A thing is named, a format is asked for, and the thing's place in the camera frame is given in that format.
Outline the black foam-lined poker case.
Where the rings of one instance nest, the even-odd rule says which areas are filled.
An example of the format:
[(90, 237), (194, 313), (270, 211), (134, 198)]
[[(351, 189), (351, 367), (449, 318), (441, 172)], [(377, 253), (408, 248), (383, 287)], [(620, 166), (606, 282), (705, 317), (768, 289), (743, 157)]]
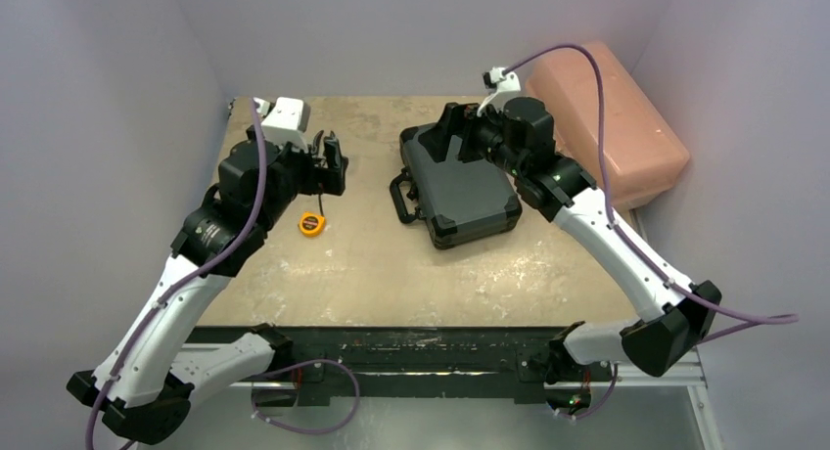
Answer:
[(433, 161), (418, 140), (429, 128), (413, 126), (399, 134), (403, 167), (389, 185), (398, 220), (424, 222), (437, 249), (513, 230), (523, 207), (506, 174), (485, 160), (456, 159), (461, 144), (457, 136), (450, 140), (446, 160)]

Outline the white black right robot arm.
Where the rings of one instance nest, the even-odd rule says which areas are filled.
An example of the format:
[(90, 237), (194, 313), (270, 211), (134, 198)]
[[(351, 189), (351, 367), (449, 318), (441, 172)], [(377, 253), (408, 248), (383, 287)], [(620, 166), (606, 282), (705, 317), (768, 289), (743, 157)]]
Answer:
[(520, 199), (581, 244), (632, 305), (636, 317), (628, 323), (577, 322), (555, 337), (549, 364), (557, 376), (571, 379), (587, 364), (607, 361), (660, 377), (707, 336), (722, 294), (659, 257), (591, 174), (556, 150), (553, 131), (544, 104), (519, 97), (500, 111), (447, 103), (421, 140), (436, 161), (485, 160), (512, 177)]

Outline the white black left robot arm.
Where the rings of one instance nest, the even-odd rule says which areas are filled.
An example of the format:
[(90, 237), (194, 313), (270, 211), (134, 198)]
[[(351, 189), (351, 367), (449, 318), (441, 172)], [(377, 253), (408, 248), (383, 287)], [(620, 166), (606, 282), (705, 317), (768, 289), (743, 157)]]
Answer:
[(299, 195), (341, 195), (348, 160), (334, 133), (309, 146), (250, 137), (217, 168), (218, 179), (172, 242), (161, 278), (139, 317), (97, 368), (73, 374), (68, 392), (129, 443), (155, 445), (190, 411), (237, 381), (286, 377), (293, 343), (261, 324), (196, 359), (179, 353), (214, 299), (262, 248)]

